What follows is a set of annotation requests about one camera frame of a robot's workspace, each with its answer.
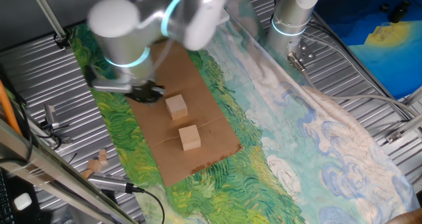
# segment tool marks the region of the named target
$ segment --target blue painted surface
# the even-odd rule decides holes
[[[365,43],[368,34],[377,26],[388,21],[388,13],[403,0],[319,0],[315,10],[346,45]],[[422,8],[411,2],[403,21],[422,20]],[[379,7],[390,5],[390,11],[383,13]]]
[[[412,22],[411,34],[400,45],[376,47],[365,44],[377,26],[388,21],[388,14],[403,0],[320,0],[317,13],[341,37],[346,45],[397,99],[413,93],[422,86],[422,0],[411,2],[402,19]],[[388,13],[379,7],[390,5]]]

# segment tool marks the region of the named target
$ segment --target orange pole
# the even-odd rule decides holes
[[[3,83],[0,81],[0,101],[1,105],[3,106],[3,109],[5,110],[7,121],[9,122],[9,125],[20,135],[22,135],[22,132],[20,131],[18,121],[16,120],[15,112],[13,112],[11,101],[9,100],[9,97],[7,96],[6,89],[3,85]]]

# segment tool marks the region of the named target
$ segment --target green painted fabric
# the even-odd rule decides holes
[[[73,30],[71,43],[82,70],[93,62],[113,78],[86,25]],[[188,52],[244,149],[166,188],[130,105],[122,94],[92,90],[128,177],[164,203],[166,223],[304,223],[301,210],[266,165],[261,131],[236,104],[222,71],[205,51]],[[138,195],[148,223],[159,223],[161,210]]]

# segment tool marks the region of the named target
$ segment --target metal bracket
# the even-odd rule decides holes
[[[403,138],[407,133],[416,131],[419,136],[422,135],[422,115],[413,118],[405,125],[397,128],[393,133],[389,134],[386,139],[389,144],[395,142],[398,139]]]
[[[57,115],[55,114],[54,105],[44,104],[44,111],[45,111],[45,121],[47,126],[51,130],[58,129],[60,127],[59,120],[57,119]]]
[[[308,45],[303,41],[299,43],[299,51],[296,52],[296,57],[299,59],[299,62],[302,64],[307,64],[315,61],[316,55],[312,50],[309,49]]]
[[[398,131],[393,132],[392,134],[390,134],[389,136],[387,136],[387,141],[388,143],[393,143],[394,141],[396,141],[397,139],[403,138],[402,134]]]

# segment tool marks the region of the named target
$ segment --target painted cloth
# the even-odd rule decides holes
[[[248,31],[251,16],[236,14]],[[255,29],[252,37],[227,22],[205,50],[188,52],[243,150],[169,188],[125,97],[92,90],[128,177],[162,201],[166,223],[386,223],[418,208],[413,187],[367,131],[296,83],[300,74],[277,64]],[[111,78],[88,27],[72,35],[82,69],[94,62]],[[147,223],[161,223],[156,201],[136,197]]]

